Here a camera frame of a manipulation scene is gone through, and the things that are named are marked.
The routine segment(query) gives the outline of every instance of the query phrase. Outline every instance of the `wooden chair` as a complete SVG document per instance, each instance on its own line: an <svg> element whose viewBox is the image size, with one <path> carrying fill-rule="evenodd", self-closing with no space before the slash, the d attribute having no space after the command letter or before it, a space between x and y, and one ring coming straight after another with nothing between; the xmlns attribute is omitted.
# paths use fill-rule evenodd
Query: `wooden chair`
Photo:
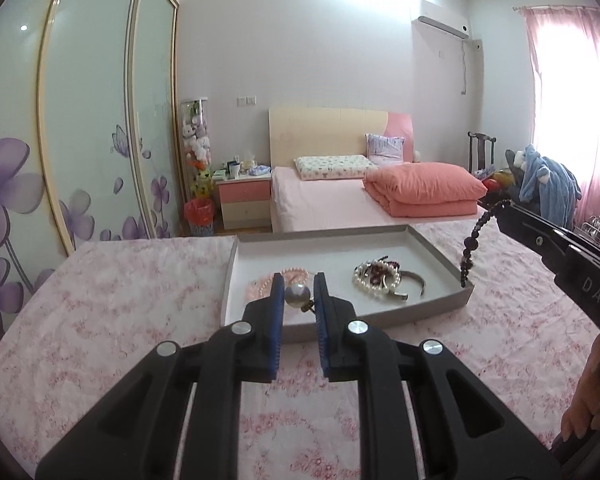
<svg viewBox="0 0 600 480"><path fill-rule="evenodd" d="M478 170L483 170L487 167L486 156L485 156L485 143L489 141L491 143L491 164L493 164L493 150L496 144L495 137L489 137L485 134L478 134L475 132L468 132L469 136L469 173L473 173L474 170L474 139L478 144Z"/></svg>

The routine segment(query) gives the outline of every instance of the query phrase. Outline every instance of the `human hand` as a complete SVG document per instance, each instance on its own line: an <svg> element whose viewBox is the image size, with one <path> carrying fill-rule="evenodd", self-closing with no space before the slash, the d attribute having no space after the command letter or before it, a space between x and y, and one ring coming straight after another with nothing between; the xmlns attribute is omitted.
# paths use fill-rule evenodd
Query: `human hand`
<svg viewBox="0 0 600 480"><path fill-rule="evenodd" d="M600 430L600 335L591 347L571 405L562 416L560 432L566 442L573 433L583 438L589 428Z"/></svg>

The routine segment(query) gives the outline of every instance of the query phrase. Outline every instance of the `pink drawer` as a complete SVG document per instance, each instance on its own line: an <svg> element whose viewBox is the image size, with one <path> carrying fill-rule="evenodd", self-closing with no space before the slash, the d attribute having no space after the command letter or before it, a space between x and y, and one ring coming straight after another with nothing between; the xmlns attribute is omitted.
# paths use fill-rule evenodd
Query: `pink drawer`
<svg viewBox="0 0 600 480"><path fill-rule="evenodd" d="M260 202L269 200L271 186L269 180L265 182L241 182L240 184L221 184L220 202L231 204L234 202Z"/></svg>

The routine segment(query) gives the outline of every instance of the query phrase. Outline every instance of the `dark beaded strand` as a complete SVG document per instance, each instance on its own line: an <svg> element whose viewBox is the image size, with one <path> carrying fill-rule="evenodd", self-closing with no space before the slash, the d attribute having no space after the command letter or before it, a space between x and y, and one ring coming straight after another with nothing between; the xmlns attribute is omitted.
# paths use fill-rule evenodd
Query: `dark beaded strand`
<svg viewBox="0 0 600 480"><path fill-rule="evenodd" d="M509 204L510 200L501 200L491 209L485 211L476 222L474 230L471 231L471 236L464 239L464 251L462 251L462 260L460 261L460 285L462 288L466 287L466 280L469 275L469 270L471 270L471 268L474 266L474 263L471 260L471 253L478 248L478 236L480 235L480 229Z"/></svg>

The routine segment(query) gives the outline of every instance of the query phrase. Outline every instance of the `cup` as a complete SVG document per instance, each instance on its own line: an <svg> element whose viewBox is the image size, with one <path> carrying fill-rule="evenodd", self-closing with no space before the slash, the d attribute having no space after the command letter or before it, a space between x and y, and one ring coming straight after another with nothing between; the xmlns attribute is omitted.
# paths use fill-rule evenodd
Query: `cup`
<svg viewBox="0 0 600 480"><path fill-rule="evenodd" d="M231 175L231 178L238 178L240 176L240 164L230 165L229 174Z"/></svg>

